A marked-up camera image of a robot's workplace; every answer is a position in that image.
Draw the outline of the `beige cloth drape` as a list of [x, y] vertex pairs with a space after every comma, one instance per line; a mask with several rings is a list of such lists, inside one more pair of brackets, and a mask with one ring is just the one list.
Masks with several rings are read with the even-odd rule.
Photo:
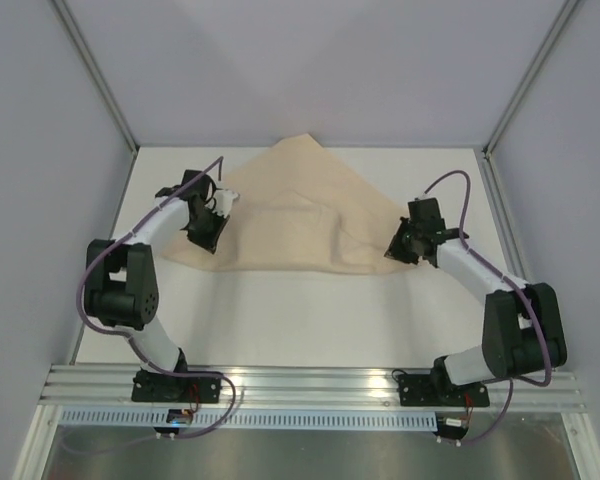
[[217, 250], [177, 234], [164, 258], [194, 269], [384, 275], [406, 270], [385, 252], [407, 212], [308, 134], [231, 169], [238, 193]]

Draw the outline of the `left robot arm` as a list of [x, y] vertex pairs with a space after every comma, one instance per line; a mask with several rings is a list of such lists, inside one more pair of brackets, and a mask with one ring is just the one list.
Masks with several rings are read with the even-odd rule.
[[179, 184], [160, 189], [154, 205], [127, 233], [94, 239], [77, 289], [83, 323], [100, 334], [121, 337], [157, 374], [154, 388], [166, 400], [183, 398], [190, 386], [184, 352], [158, 319], [160, 301], [155, 256], [180, 232], [190, 244], [213, 254], [239, 194], [206, 170], [187, 170]]

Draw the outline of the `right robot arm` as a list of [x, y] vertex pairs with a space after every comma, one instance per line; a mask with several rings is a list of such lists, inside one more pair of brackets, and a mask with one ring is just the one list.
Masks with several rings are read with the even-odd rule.
[[451, 276], [484, 306], [481, 343], [436, 360], [430, 390], [436, 401], [455, 404], [467, 385], [524, 379], [544, 372], [543, 383], [568, 358], [558, 298], [546, 283], [500, 272], [475, 251], [459, 228], [449, 228], [435, 198], [408, 203], [385, 257], [421, 261]]

